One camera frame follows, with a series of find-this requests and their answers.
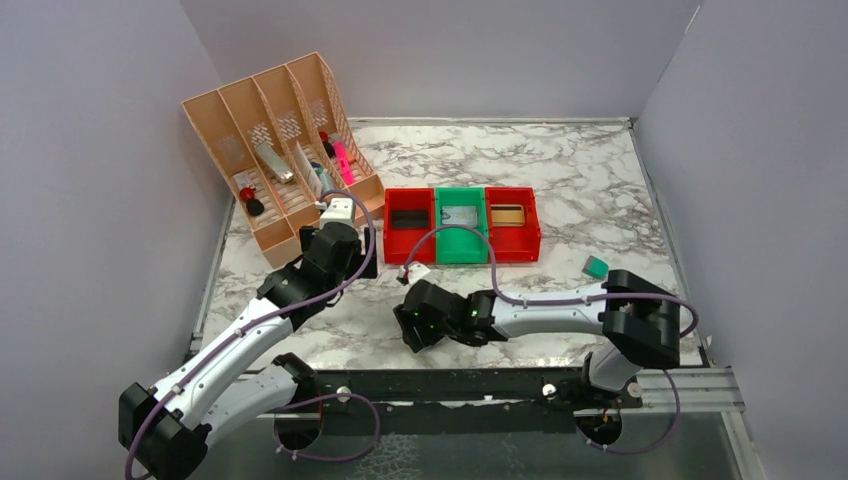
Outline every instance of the pink object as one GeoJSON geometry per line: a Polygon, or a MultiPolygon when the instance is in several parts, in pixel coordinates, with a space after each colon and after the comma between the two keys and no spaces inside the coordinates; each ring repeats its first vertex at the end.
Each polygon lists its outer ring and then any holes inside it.
{"type": "Polygon", "coordinates": [[[342,179],[346,185],[353,185],[353,172],[350,170],[350,162],[347,160],[347,152],[344,149],[344,143],[336,142],[333,144],[336,150],[336,159],[339,162],[339,170],[341,170],[342,179]]]}

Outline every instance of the marble tabletop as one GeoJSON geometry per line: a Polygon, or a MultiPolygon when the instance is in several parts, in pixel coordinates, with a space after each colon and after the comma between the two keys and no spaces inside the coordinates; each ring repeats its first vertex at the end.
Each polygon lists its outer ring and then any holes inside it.
{"type": "MultiPolygon", "coordinates": [[[[534,188],[540,258],[499,268],[504,290],[544,292],[593,283],[581,269],[595,255],[610,268],[631,270],[678,291],[624,125],[360,126],[354,135],[387,188],[534,188]]],[[[315,369],[579,366],[606,341],[587,334],[540,334],[472,348],[445,340],[413,354],[392,314],[406,288],[395,281],[397,267],[382,262],[382,220],[377,229],[379,277],[355,282],[339,305],[310,319],[252,368],[286,352],[315,369]]],[[[204,346],[238,315],[271,270],[236,209],[204,322],[204,346]]],[[[435,266],[428,278],[461,295],[491,288],[487,266],[435,266]]],[[[694,336],[681,341],[683,364],[701,365],[699,345],[694,336]]]]}

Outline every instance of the cable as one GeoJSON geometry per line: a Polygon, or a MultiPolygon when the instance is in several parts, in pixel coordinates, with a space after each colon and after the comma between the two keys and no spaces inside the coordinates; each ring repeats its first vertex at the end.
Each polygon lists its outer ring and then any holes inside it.
{"type": "Polygon", "coordinates": [[[615,447],[610,447],[609,445],[601,445],[597,442],[594,442],[586,436],[583,430],[580,430],[578,428],[577,431],[580,432],[580,435],[583,435],[583,438],[586,439],[586,444],[593,448],[597,448],[598,450],[602,450],[606,453],[614,453],[616,455],[641,455],[643,453],[653,452],[654,450],[668,443],[668,441],[671,440],[671,437],[673,437],[674,434],[677,432],[677,429],[680,428],[680,392],[677,390],[677,385],[674,383],[674,379],[671,378],[671,374],[668,373],[668,370],[663,370],[663,373],[665,374],[666,378],[668,378],[668,383],[671,385],[671,391],[672,393],[674,393],[674,420],[672,420],[671,426],[668,427],[668,430],[666,430],[665,434],[663,434],[663,436],[660,437],[659,440],[648,445],[647,447],[637,448],[635,450],[621,450],[615,447]]]}
{"type": "Polygon", "coordinates": [[[685,307],[689,312],[692,313],[692,323],[686,327],[685,330],[680,332],[680,337],[683,338],[686,335],[689,335],[695,330],[695,327],[698,326],[698,312],[695,310],[695,306],[689,303],[688,301],[675,297],[674,295],[664,295],[661,293],[602,293],[599,295],[588,295],[586,297],[576,297],[576,298],[566,298],[566,299],[558,299],[558,300],[519,300],[516,298],[508,297],[505,293],[501,291],[498,287],[498,277],[497,277],[497,268],[498,262],[495,259],[495,250],[492,248],[492,243],[488,238],[484,237],[482,233],[477,230],[466,227],[465,225],[442,225],[440,227],[436,227],[433,230],[427,232],[426,235],[421,237],[418,240],[418,243],[412,247],[412,251],[409,252],[409,256],[406,258],[406,262],[403,264],[404,277],[409,274],[409,264],[412,263],[412,259],[415,258],[415,254],[418,253],[418,249],[424,245],[424,242],[427,241],[430,237],[435,235],[436,233],[441,232],[442,230],[447,230],[449,228],[460,228],[462,230],[467,230],[478,237],[480,237],[483,242],[485,242],[486,247],[489,249],[489,258],[490,264],[492,266],[492,290],[494,290],[495,295],[498,296],[501,300],[509,303],[510,305],[526,305],[526,306],[568,306],[568,305],[581,305],[588,302],[595,302],[600,300],[655,300],[655,301],[666,301],[676,303],[682,307],[685,307]]]}
{"type": "MultiPolygon", "coordinates": [[[[353,275],[350,276],[350,278],[348,278],[347,280],[342,282],[341,285],[339,285],[338,287],[327,290],[326,292],[324,292],[320,295],[316,295],[312,298],[308,298],[306,300],[303,300],[303,301],[300,301],[300,302],[297,302],[297,303],[293,303],[291,305],[287,305],[287,306],[285,306],[285,307],[283,307],[279,310],[275,310],[271,313],[268,313],[266,315],[262,315],[261,317],[258,317],[254,320],[251,320],[250,322],[246,323],[244,325],[244,327],[242,327],[241,330],[243,332],[247,332],[248,330],[250,330],[254,327],[257,327],[257,326],[261,325],[263,322],[270,320],[272,318],[282,317],[282,316],[284,316],[284,315],[286,315],[290,312],[293,312],[294,310],[297,310],[297,309],[312,305],[313,303],[320,302],[322,300],[327,300],[327,299],[330,299],[330,298],[336,296],[337,293],[339,293],[340,291],[349,287],[350,284],[352,284],[354,282],[354,280],[359,278],[362,275],[362,273],[365,272],[365,269],[368,268],[368,263],[371,262],[371,257],[374,256],[374,248],[375,248],[374,245],[376,245],[376,243],[377,243],[376,235],[374,233],[374,219],[371,218],[371,212],[369,212],[368,209],[365,208],[365,204],[362,203],[361,200],[359,200],[358,198],[356,198],[354,195],[352,195],[349,192],[345,192],[345,191],[342,191],[342,190],[327,190],[326,192],[324,192],[321,195],[320,200],[323,201],[325,198],[327,198],[328,195],[342,195],[342,196],[350,198],[365,214],[365,221],[368,223],[369,242],[368,242],[368,249],[365,252],[365,260],[362,261],[362,265],[359,266],[359,268],[356,270],[356,272],[353,273],[353,275]]],[[[206,367],[206,365],[209,364],[209,362],[214,360],[224,349],[226,349],[228,346],[230,346],[231,343],[238,340],[239,338],[242,338],[242,337],[239,336],[238,334],[235,334],[235,333],[230,335],[229,337],[225,338],[221,343],[218,344],[218,346],[216,346],[214,349],[212,349],[212,351],[209,352],[208,355],[203,357],[203,359],[201,359],[197,363],[197,365],[193,369],[191,369],[185,375],[185,377],[183,377],[182,380],[177,382],[177,384],[174,386],[174,390],[181,391],[186,385],[188,385],[188,383],[195,376],[197,376],[198,373],[200,373],[203,370],[203,368],[206,367]]],[[[146,479],[148,479],[152,476],[151,473],[146,473],[146,474],[142,475],[141,477],[133,476],[133,474],[132,474],[133,460],[135,460],[135,457],[138,454],[138,448],[141,445],[141,439],[144,437],[144,434],[147,432],[147,429],[150,428],[150,425],[153,423],[153,420],[156,418],[156,415],[158,415],[159,412],[161,412],[162,409],[165,408],[165,405],[168,402],[170,402],[171,400],[173,400],[174,397],[177,395],[174,390],[169,391],[168,393],[166,393],[162,397],[161,400],[159,400],[159,402],[153,407],[152,410],[150,410],[150,413],[147,414],[147,417],[144,419],[143,422],[141,422],[141,425],[138,427],[138,431],[136,431],[135,436],[133,437],[132,443],[130,443],[130,448],[127,450],[127,459],[124,462],[124,478],[126,480],[146,480],[146,479]]]]}
{"type": "Polygon", "coordinates": [[[353,454],[350,454],[350,455],[345,455],[343,457],[325,457],[323,455],[313,455],[313,454],[310,454],[310,453],[299,453],[298,450],[289,450],[288,448],[286,448],[283,445],[283,442],[280,440],[280,437],[277,434],[276,429],[274,429],[274,431],[272,433],[274,435],[274,440],[277,441],[277,447],[278,447],[277,453],[280,453],[281,451],[286,452],[286,453],[288,453],[289,455],[292,456],[292,459],[297,459],[297,458],[302,457],[302,458],[308,458],[310,460],[317,460],[319,462],[343,463],[343,462],[349,462],[351,460],[356,460],[357,458],[359,458],[359,457],[367,454],[368,452],[370,452],[371,449],[373,449],[375,446],[377,446],[377,442],[380,441],[380,413],[377,411],[377,407],[374,405],[374,402],[372,402],[371,400],[368,400],[366,397],[363,397],[362,395],[359,395],[359,394],[356,394],[356,393],[332,393],[332,394],[329,394],[329,395],[321,395],[320,397],[310,398],[309,400],[304,400],[302,402],[292,403],[292,404],[286,405],[284,407],[277,408],[275,410],[276,411],[293,410],[295,408],[304,407],[306,405],[311,405],[311,404],[316,403],[316,402],[322,402],[324,400],[332,400],[332,399],[336,399],[336,398],[345,398],[345,397],[355,398],[355,399],[357,399],[361,402],[364,402],[366,405],[368,405],[368,408],[371,409],[371,413],[374,414],[374,436],[371,437],[371,441],[368,442],[368,445],[366,445],[365,448],[363,448],[362,450],[360,450],[356,453],[353,453],[353,454]]]}

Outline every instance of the wooden organizer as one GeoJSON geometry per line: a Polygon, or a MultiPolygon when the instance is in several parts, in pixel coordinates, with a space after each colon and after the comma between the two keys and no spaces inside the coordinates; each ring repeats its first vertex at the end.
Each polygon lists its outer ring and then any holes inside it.
{"type": "MultiPolygon", "coordinates": [[[[294,155],[297,144],[311,162],[321,164],[336,187],[356,195],[372,216],[382,218],[385,192],[380,177],[356,146],[335,79],[317,53],[241,79],[183,102],[197,135],[227,181],[247,217],[262,255],[278,268],[300,254],[298,231],[317,226],[320,212],[294,155]],[[345,185],[335,159],[327,156],[318,132],[338,133],[345,144],[354,176],[345,185]],[[283,182],[256,154],[254,147],[269,142],[294,172],[283,182]],[[233,176],[247,172],[256,198],[265,206],[250,216],[239,199],[233,176]]],[[[356,224],[365,223],[357,209],[356,224]]]]}

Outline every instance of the gray wall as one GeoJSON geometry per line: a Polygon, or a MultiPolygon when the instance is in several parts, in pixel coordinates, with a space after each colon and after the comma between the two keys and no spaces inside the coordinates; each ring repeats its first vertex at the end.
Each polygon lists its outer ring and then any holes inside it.
{"type": "Polygon", "coordinates": [[[769,479],[845,478],[848,3],[709,0],[637,123],[769,479]]]}
{"type": "Polygon", "coordinates": [[[114,480],[118,395],[181,362],[220,231],[180,107],[219,79],[169,1],[2,1],[0,65],[0,478],[114,480]]]}
{"type": "Polygon", "coordinates": [[[701,0],[182,0],[225,82],[319,51],[353,116],[636,116],[701,0]]]}

